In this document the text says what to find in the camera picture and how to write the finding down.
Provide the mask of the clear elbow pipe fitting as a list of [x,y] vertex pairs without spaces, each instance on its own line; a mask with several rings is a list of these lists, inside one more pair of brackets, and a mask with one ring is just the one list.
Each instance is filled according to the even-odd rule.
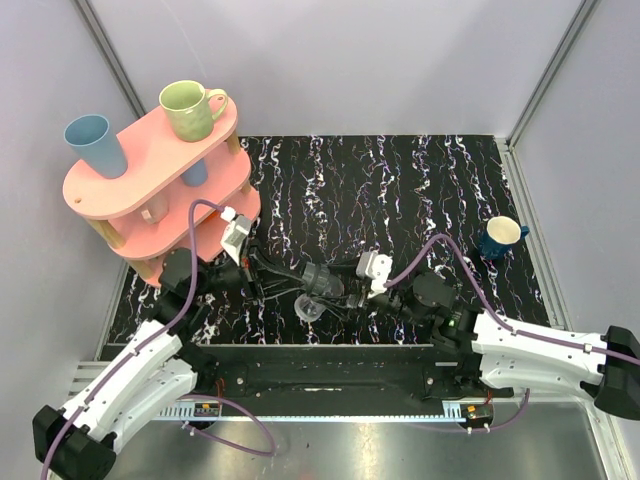
[[337,276],[319,275],[308,291],[296,298],[294,311],[301,321],[313,323],[329,309],[329,302],[338,299],[343,293],[343,282]]

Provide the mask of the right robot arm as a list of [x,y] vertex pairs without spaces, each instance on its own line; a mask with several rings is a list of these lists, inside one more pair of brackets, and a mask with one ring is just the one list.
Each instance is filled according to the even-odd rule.
[[433,272],[406,288],[351,294],[348,307],[371,306],[424,326],[430,343],[462,358],[454,384],[466,396],[493,390],[539,388],[589,398],[613,416],[639,418],[639,342],[622,327],[603,335],[554,330],[505,319],[473,307]]

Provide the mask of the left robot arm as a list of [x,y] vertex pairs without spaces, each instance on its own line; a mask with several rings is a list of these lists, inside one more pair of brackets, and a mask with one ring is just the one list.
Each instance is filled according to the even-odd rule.
[[46,405],[34,416],[43,478],[105,478],[117,454],[163,408],[219,386],[215,357],[192,341],[206,314],[198,297],[221,290],[263,301],[269,290],[308,287],[302,274],[275,265],[255,244],[219,265],[178,248],[165,257],[159,281],[162,294],[152,316],[116,358],[63,406]]

